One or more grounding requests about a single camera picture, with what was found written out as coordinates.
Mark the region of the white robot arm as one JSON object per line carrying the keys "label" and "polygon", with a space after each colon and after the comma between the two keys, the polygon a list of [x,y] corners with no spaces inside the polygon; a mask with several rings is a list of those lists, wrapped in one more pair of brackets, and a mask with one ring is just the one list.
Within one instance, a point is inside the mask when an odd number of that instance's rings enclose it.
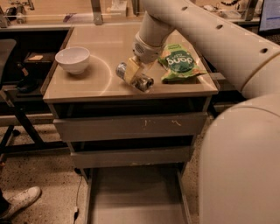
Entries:
{"label": "white robot arm", "polygon": [[215,118],[199,155],[199,224],[280,224],[280,46],[191,0],[142,0],[139,65],[178,31],[244,97]]}

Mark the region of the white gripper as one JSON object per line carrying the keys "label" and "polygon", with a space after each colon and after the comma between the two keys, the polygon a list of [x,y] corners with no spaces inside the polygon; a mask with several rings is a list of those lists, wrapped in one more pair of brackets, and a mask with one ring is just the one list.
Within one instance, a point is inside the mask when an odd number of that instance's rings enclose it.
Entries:
{"label": "white gripper", "polygon": [[163,48],[164,41],[159,36],[146,38],[138,32],[132,44],[132,51],[135,56],[127,61],[124,80],[128,84],[132,84],[139,79],[144,68],[142,63],[149,64],[154,62],[163,51]]}

